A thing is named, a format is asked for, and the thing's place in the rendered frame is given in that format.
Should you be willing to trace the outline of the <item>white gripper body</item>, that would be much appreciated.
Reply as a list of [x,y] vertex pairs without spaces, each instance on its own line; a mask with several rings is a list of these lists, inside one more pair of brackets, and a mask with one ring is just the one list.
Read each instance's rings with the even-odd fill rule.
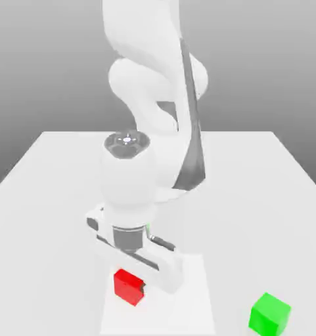
[[145,240],[143,248],[135,253],[128,253],[96,235],[93,247],[112,266],[123,268],[147,285],[166,293],[175,293],[183,283],[182,256],[151,241]]

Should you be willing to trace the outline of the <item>small red cube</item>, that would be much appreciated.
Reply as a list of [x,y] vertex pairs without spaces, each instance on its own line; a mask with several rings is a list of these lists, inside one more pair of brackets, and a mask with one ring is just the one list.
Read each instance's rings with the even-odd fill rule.
[[142,279],[122,268],[114,274],[114,293],[132,306],[136,306],[145,296],[145,285]]

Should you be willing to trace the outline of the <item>small green cube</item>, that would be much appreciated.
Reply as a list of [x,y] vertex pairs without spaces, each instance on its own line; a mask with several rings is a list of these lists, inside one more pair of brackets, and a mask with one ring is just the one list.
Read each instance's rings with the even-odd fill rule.
[[248,327],[260,336],[281,336],[291,306],[265,292],[252,306]]

